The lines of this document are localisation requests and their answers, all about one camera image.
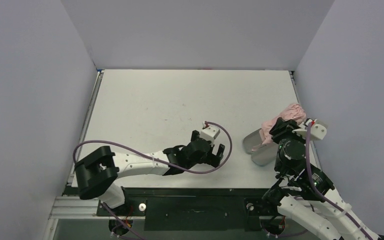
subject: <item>white wall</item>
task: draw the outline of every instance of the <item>white wall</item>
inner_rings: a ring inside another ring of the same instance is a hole
[[[98,68],[294,70],[334,0],[62,0]]]
[[[336,0],[295,72],[305,109],[329,124],[323,170],[384,233],[384,1]]]
[[[95,77],[59,0],[0,1],[0,239],[42,238]]]

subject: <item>robotic arm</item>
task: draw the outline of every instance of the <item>robotic arm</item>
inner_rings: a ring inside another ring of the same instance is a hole
[[[220,129],[214,125],[203,124],[200,131],[194,130],[188,145],[177,145],[149,154],[130,154],[112,152],[109,146],[101,146],[75,166],[75,174],[82,200],[98,198],[111,209],[125,203],[123,189],[114,181],[117,178],[154,174],[161,176],[177,175],[196,164],[218,167],[225,146],[220,144],[213,154],[214,141]]]
[[[323,139],[326,127],[312,119],[307,121],[307,125],[305,130],[293,120],[279,118],[271,129],[272,139],[278,144],[274,167],[278,181],[262,197],[264,206],[293,219],[321,240],[384,240],[384,236],[368,229],[353,213],[351,205],[344,202],[326,174],[310,164],[309,175],[303,136],[311,128],[312,139]],[[280,187],[283,181],[287,181],[287,187]],[[307,200],[323,217],[300,204],[293,196]]]

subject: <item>tabletop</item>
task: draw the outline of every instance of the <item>tabletop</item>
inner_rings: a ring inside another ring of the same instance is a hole
[[[218,123],[233,140],[232,154],[209,174],[137,175],[117,179],[136,188],[270,188],[274,162],[257,166],[244,152],[242,140],[297,102],[288,71],[277,70],[144,70],[106,69],[84,140],[108,140],[143,153],[187,145],[203,121]],[[218,144],[229,146],[221,132]],[[102,144],[81,149],[80,159]],[[113,152],[127,153],[112,146]],[[311,163],[317,165],[310,151]],[[212,167],[194,166],[195,171]],[[76,178],[72,183],[77,186]]]

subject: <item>crumpled pink towel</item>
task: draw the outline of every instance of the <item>crumpled pink towel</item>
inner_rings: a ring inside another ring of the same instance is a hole
[[[270,130],[272,129],[273,125],[275,125],[276,120],[281,117],[283,120],[295,120],[296,123],[299,125],[303,121],[306,120],[306,112],[304,109],[299,105],[298,103],[292,103],[285,110],[283,110],[279,115],[277,115],[275,118],[273,118],[270,121],[265,121],[261,124],[261,130],[259,131],[259,135],[261,136],[262,144],[269,144],[272,143],[272,135],[269,134]]]

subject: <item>gray floor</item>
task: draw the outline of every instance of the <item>gray floor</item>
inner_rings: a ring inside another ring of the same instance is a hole
[[[143,231],[144,222],[136,221],[134,229],[139,231],[147,240],[265,240],[269,238],[264,232],[245,232],[242,229],[228,231]],[[287,221],[285,233],[296,233],[303,228],[297,223]],[[134,238],[131,233],[126,237]],[[54,240],[115,240],[110,238],[108,220],[105,219],[61,219],[58,221]],[[287,240],[318,240],[311,233],[301,236],[287,237]]]

